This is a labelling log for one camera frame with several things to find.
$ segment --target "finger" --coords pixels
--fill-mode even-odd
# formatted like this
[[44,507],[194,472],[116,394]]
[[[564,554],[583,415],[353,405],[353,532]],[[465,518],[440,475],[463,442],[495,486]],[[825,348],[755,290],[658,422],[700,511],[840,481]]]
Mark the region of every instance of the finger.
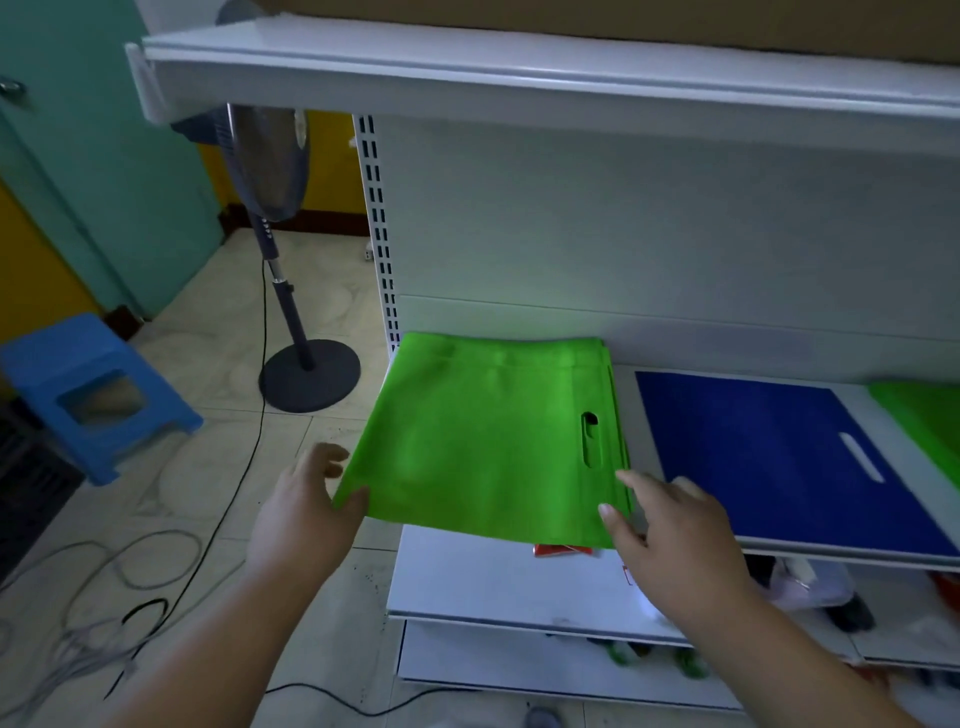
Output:
[[597,510],[600,512],[600,520],[603,521],[607,533],[610,534],[613,545],[623,559],[623,563],[632,570],[634,564],[642,561],[647,555],[646,544],[640,540],[640,537],[637,536],[634,528],[627,523],[623,514],[609,503],[600,503]]
[[302,475],[308,482],[324,477],[326,466],[332,460],[346,460],[350,453],[339,445],[315,443],[297,463],[294,475]]
[[671,482],[688,496],[695,497],[697,500],[709,499],[709,493],[707,493],[707,491],[684,475],[677,475]]
[[341,518],[346,519],[356,531],[360,528],[367,515],[367,509],[370,507],[370,488],[366,485],[353,491],[340,506]]
[[636,502],[643,508],[643,515],[646,516],[647,522],[650,522],[653,515],[674,502],[666,484],[650,475],[641,475],[634,471],[617,471],[616,479],[634,492]]

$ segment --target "stack of bags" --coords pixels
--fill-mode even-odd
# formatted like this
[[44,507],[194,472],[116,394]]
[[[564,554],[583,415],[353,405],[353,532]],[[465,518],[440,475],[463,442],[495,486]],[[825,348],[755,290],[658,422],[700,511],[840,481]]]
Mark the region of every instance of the stack of bags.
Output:
[[629,516],[627,467],[599,339],[408,333],[335,503],[367,485],[384,521],[610,548],[597,505]]

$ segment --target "cardboard box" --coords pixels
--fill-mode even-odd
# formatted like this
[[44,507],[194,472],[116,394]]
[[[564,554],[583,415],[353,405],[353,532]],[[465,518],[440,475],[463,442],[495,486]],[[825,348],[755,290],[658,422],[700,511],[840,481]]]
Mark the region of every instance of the cardboard box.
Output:
[[960,63],[960,0],[259,0],[271,12]]

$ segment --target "standing fan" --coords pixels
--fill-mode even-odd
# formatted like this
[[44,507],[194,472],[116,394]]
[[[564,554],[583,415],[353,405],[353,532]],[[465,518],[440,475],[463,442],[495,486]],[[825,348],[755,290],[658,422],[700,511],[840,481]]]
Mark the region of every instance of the standing fan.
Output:
[[[250,0],[228,0],[217,25],[263,15]],[[360,359],[346,344],[307,339],[294,303],[294,287],[280,269],[270,223],[300,210],[310,172],[306,112],[226,104],[174,129],[193,141],[219,144],[256,242],[270,266],[276,298],[293,344],[270,357],[260,372],[264,399],[284,412],[314,412],[346,397],[360,380]]]

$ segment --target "tiled floor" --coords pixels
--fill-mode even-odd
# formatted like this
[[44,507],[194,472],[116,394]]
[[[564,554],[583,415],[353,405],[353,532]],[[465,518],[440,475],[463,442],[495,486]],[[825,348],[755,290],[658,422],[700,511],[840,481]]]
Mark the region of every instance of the tiled floor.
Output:
[[[284,269],[297,285],[304,327],[311,337],[347,342],[360,354],[363,375],[356,390],[322,415],[291,415],[267,407],[252,467],[200,572],[178,608],[185,611],[239,564],[259,504],[276,476],[308,443],[335,442],[351,449],[387,367],[383,324],[372,265],[359,238],[276,234]],[[57,546],[99,540],[119,547],[146,536],[121,561],[136,583],[170,581],[150,591],[121,584],[110,569],[99,573],[72,605],[68,626],[122,617],[131,607],[183,590],[198,545],[227,507],[256,440],[261,399],[256,387],[262,346],[260,258],[250,231],[239,231],[173,303],[134,340],[139,350],[204,416],[193,437],[171,432],[155,438],[120,465],[120,478],[105,488],[84,485],[46,530],[24,564]],[[267,291],[267,355],[288,343],[272,291]],[[148,536],[163,529],[163,535]],[[343,566],[324,586],[280,659],[273,684],[322,685],[368,711],[395,705],[420,690],[394,678],[400,625],[384,616],[399,526],[368,519]],[[28,694],[51,666],[71,595],[93,570],[101,552],[72,549],[28,573],[0,597],[0,619],[13,624],[12,643],[0,647],[0,715]],[[146,634],[158,617],[144,611],[131,619],[123,643]],[[176,630],[145,648],[149,662]],[[0,643],[6,636],[0,634]],[[90,636],[96,640],[96,633]],[[59,688],[33,715],[32,726],[83,722],[101,704],[120,672],[110,666]],[[257,726],[290,728],[363,726],[424,728],[445,720],[462,725],[519,726],[529,703],[553,705],[567,728],[614,725],[744,725],[730,716],[643,709],[580,701],[550,701],[494,693],[442,693],[380,718],[362,718],[332,700],[293,689],[267,696]]]

